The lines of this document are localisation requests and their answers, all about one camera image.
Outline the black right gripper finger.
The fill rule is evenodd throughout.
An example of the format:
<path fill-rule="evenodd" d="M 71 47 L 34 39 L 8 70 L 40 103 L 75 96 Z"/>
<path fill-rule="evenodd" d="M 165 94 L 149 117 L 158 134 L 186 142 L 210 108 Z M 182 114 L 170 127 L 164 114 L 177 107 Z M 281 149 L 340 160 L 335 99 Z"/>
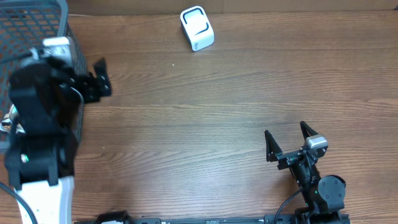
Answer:
<path fill-rule="evenodd" d="M 265 139 L 266 139 L 266 160 L 267 162 L 275 162 L 278 161 L 278 157 L 283 154 L 282 149 L 276 143 L 272 134 L 265 130 Z"/>
<path fill-rule="evenodd" d="M 304 139 L 318 135 L 305 121 L 300 122 L 300 128 Z"/>

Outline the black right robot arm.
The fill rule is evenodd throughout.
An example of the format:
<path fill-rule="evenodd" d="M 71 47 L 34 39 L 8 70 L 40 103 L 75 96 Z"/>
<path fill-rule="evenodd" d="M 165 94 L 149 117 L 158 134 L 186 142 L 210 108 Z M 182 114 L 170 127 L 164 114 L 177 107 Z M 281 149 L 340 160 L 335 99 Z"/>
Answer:
<path fill-rule="evenodd" d="M 306 122 L 300 122 L 304 144 L 298 150 L 284 153 L 270 131 L 264 131 L 266 139 L 266 161 L 276 162 L 279 170 L 288 169 L 295 179 L 298 190 L 287 198 L 272 218 L 272 223 L 350 223 L 344 209 L 346 182 L 338 175 L 322 177 L 316 167 L 328 149 L 328 140 Z M 293 214 L 282 217 L 284 207 L 298 194 L 305 206 Z"/>

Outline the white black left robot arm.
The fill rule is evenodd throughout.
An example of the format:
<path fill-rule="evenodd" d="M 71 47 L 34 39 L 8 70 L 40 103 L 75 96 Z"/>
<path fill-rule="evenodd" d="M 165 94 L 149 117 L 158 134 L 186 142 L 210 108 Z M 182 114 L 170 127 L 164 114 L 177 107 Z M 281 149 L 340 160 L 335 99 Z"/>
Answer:
<path fill-rule="evenodd" d="M 84 105 L 111 96 L 104 58 L 94 72 L 77 73 L 55 57 L 12 73 L 9 96 L 16 108 L 7 138 L 9 185 L 23 223 L 71 223 L 75 156 Z"/>

